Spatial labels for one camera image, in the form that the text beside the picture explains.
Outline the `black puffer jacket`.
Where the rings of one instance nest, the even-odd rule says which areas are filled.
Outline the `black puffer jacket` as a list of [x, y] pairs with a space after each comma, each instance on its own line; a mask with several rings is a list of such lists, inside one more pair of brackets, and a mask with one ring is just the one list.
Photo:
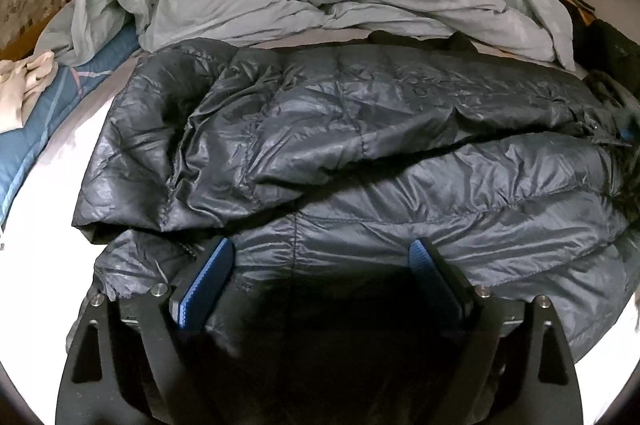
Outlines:
[[185, 41], [115, 97], [73, 224], [114, 297], [228, 235], [207, 331], [240, 361], [234, 421], [292, 423], [310, 386], [290, 369], [323, 338], [363, 317], [375, 360], [407, 345], [386, 277], [415, 237], [501, 295], [548, 294], [588, 353], [639, 284], [639, 150], [617, 119], [587, 78], [440, 41]]

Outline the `black clothes pile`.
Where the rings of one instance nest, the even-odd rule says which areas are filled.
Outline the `black clothes pile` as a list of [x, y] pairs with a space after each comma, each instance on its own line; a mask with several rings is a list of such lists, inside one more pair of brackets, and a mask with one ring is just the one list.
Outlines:
[[560, 0], [573, 23], [575, 61], [588, 72], [602, 72], [639, 99], [639, 44], [612, 24], [588, 17], [577, 0]]

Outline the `blue quilt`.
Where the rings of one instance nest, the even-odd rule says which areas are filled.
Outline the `blue quilt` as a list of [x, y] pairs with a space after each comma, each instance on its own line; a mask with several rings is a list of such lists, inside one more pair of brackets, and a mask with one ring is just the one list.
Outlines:
[[58, 126], [138, 49], [136, 29], [127, 24], [87, 63], [59, 67], [26, 125], [1, 135], [2, 221], [8, 218], [17, 192]]

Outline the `beige crumpled cloth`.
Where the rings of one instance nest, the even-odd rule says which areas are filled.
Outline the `beige crumpled cloth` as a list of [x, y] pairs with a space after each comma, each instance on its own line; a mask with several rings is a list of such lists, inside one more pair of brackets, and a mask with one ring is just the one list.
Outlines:
[[50, 50], [18, 61], [1, 61], [0, 132], [23, 128], [40, 95], [58, 73]]

